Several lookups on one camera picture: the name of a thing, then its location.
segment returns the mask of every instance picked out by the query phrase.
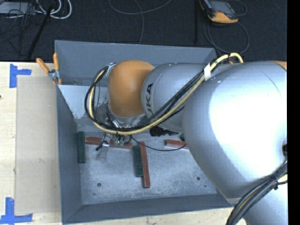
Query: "blue tape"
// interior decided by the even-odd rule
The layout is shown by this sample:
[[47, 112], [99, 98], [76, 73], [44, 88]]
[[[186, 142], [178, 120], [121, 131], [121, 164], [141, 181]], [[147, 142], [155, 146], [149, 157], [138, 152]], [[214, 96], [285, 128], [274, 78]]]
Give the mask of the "blue tape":
[[18, 70], [18, 67], [14, 64], [10, 64], [10, 78], [9, 78], [9, 87], [15, 88], [17, 87], [17, 75], [30, 75], [31, 70], [30, 69], [20, 69]]
[[15, 223], [24, 223], [24, 222], [31, 222], [32, 221], [32, 213], [23, 216], [15, 216], [15, 201], [14, 199], [7, 197], [5, 199], [5, 215], [1, 215], [0, 217], [0, 224], [9, 224], [14, 225]]

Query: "gray bin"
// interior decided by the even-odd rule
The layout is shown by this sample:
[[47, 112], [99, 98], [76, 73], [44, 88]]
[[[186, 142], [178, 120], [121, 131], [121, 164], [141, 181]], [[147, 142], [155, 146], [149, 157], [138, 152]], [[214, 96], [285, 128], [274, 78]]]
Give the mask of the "gray bin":
[[[214, 49], [55, 41], [55, 52], [63, 80], [63, 85], [57, 87], [63, 224], [231, 206], [186, 149], [171, 152], [147, 149], [150, 188], [143, 188], [141, 178], [135, 177], [132, 150], [109, 148], [107, 158], [100, 161], [96, 146], [86, 145], [86, 163], [78, 163], [78, 131], [99, 137], [103, 133], [86, 116], [74, 116], [70, 100], [76, 97], [82, 100], [85, 94], [73, 92], [68, 95], [72, 99], [66, 99], [63, 89], [70, 85], [75, 89], [90, 86], [97, 71], [110, 63], [135, 59], [154, 66], [168, 62], [207, 64], [216, 58]], [[101, 86], [107, 86], [105, 80]], [[155, 148], [163, 148], [165, 139], [178, 140], [169, 135], [151, 137], [148, 131], [134, 137]]]

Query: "black carpet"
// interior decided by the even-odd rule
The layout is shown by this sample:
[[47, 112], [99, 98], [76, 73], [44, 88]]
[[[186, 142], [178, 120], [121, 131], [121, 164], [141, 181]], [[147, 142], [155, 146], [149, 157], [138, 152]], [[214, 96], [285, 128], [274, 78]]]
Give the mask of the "black carpet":
[[[30, 2], [37, 8], [35, 0], [8, 1]], [[67, 0], [61, 1], [62, 9], [56, 16], [68, 14]], [[239, 17], [239, 23], [222, 27], [213, 26], [201, 9], [195, 26], [195, 0], [70, 2], [71, 16], [47, 20], [30, 58], [30, 47], [45, 15], [36, 13], [8, 18], [7, 14], [1, 14], [0, 60], [35, 61], [40, 57], [45, 62], [52, 62], [55, 40], [213, 47], [207, 39], [210, 35], [215, 48], [218, 47], [218, 55], [237, 52], [244, 61], [286, 61], [287, 0], [231, 0], [236, 14], [246, 14]], [[39, 3], [46, 9], [51, 0], [39, 0]]]

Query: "white cable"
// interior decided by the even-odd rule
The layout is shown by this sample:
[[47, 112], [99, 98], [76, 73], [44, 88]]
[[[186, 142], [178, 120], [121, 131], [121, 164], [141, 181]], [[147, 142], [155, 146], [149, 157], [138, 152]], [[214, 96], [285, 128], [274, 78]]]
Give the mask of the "white cable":
[[8, 13], [8, 16], [7, 16], [7, 18], [19, 18], [19, 17], [24, 17], [25, 15], [32, 15], [35, 11], [29, 11], [29, 4], [27, 5], [27, 10], [26, 10], [26, 12], [24, 13], [23, 11], [21, 11], [21, 10], [19, 10], [19, 9], [16, 9], [17, 11], [19, 11], [20, 12], [20, 14], [17, 14], [17, 15], [15, 15], [15, 16], [10, 16], [9, 14], [10, 14], [10, 12]]
[[[70, 17], [71, 14], [72, 14], [72, 4], [71, 4], [71, 1], [70, 1], [70, 0], [67, 0], [68, 5], [69, 5], [69, 7], [70, 7], [70, 10], [69, 10], [69, 13], [68, 13], [66, 16], [64, 16], [64, 17], [59, 17], [59, 16], [54, 16], [54, 15], [53, 15], [53, 14], [59, 12], [60, 9], [61, 9], [61, 1], [60, 1], [60, 0], [58, 0], [58, 1], [59, 1], [59, 3], [60, 3], [60, 6], [59, 6], [59, 8], [58, 8], [56, 11], [53, 11], [53, 12], [50, 13], [50, 17], [55, 18], [55, 19], [66, 19], [66, 18]], [[46, 14], [47, 12], [46, 12], [46, 11], [43, 9], [43, 7], [39, 4], [39, 1], [36, 0], [36, 2], [38, 3], [38, 7], [42, 10], [42, 12], [40, 12], [40, 11], [36, 11], [36, 12], [42, 13], [42, 14]]]
[[[43, 7], [40, 5], [40, 3], [39, 3], [39, 1], [38, 0], [36, 0], [36, 2], [37, 2], [37, 4], [38, 4], [38, 7], [42, 10], [42, 12], [41, 11], [38, 11], [38, 10], [36, 10], [36, 12], [37, 13], [42, 13], [42, 14], [47, 14], [47, 12], [43, 9]], [[61, 0], [58, 0], [58, 2], [59, 2], [59, 8], [56, 10], [56, 11], [53, 11], [53, 12], [51, 12], [50, 14], [55, 14], [55, 13], [57, 13], [57, 12], [59, 12], [60, 11], [60, 9], [61, 9]]]

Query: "light wooden table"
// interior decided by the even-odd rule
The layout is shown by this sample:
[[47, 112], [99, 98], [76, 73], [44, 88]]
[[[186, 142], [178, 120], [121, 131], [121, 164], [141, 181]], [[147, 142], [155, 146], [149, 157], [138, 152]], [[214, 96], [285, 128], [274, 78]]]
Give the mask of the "light wooden table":
[[[18, 69], [32, 70], [32, 77], [49, 77], [37, 63], [14, 62]], [[5, 198], [15, 198], [15, 143], [17, 88], [9, 88], [10, 62], [0, 62], [0, 215], [5, 214]], [[151, 217], [88, 223], [89, 225], [225, 225], [231, 212], [228, 209], [212, 209]], [[59, 212], [34, 213], [30, 225], [61, 224]], [[241, 220], [238, 225], [246, 225]]]

